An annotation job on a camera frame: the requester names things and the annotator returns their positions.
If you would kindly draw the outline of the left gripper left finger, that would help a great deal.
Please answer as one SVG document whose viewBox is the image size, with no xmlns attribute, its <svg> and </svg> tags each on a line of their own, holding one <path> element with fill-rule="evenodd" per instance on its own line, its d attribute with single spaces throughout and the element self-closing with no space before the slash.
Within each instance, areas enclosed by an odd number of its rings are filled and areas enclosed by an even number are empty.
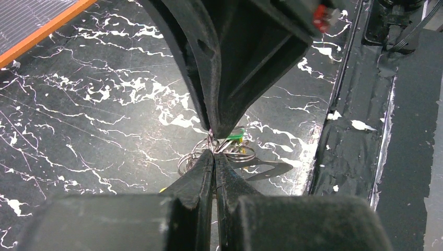
<svg viewBox="0 0 443 251">
<path fill-rule="evenodd" d="M 47 201 L 18 250 L 209 250 L 214 155 L 161 193 L 68 195 Z"/>
</svg>

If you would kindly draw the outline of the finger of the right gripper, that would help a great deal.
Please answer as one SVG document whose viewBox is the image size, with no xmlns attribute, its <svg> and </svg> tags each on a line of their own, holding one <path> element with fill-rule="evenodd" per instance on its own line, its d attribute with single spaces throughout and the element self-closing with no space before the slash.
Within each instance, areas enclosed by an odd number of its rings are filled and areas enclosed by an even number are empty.
<svg viewBox="0 0 443 251">
<path fill-rule="evenodd" d="M 140 1 L 158 26 L 182 74 L 201 125 L 220 136 L 218 37 L 203 1 Z"/>
<path fill-rule="evenodd" d="M 213 135 L 226 137 L 245 111 L 307 52 L 319 35 L 320 1 L 210 1 L 217 33 L 216 78 L 207 86 Z"/>
</svg>

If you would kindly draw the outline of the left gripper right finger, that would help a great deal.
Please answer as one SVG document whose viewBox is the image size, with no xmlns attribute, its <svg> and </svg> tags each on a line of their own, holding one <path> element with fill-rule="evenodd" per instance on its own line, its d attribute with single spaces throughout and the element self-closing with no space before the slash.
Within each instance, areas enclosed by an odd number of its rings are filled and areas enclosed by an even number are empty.
<svg viewBox="0 0 443 251">
<path fill-rule="evenodd" d="M 215 154 L 221 250 L 390 250 L 366 200 L 350 196 L 265 196 Z"/>
</svg>

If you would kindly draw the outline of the green tag key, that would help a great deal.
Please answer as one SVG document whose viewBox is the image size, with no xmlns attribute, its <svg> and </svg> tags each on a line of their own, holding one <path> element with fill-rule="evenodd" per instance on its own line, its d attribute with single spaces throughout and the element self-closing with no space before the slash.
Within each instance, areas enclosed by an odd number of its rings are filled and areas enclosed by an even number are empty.
<svg viewBox="0 0 443 251">
<path fill-rule="evenodd" d="M 245 134 L 246 130 L 243 127 L 236 127 L 233 129 L 231 134 L 225 138 L 226 141 L 233 141 L 237 143 L 243 142 L 243 136 Z"/>
</svg>

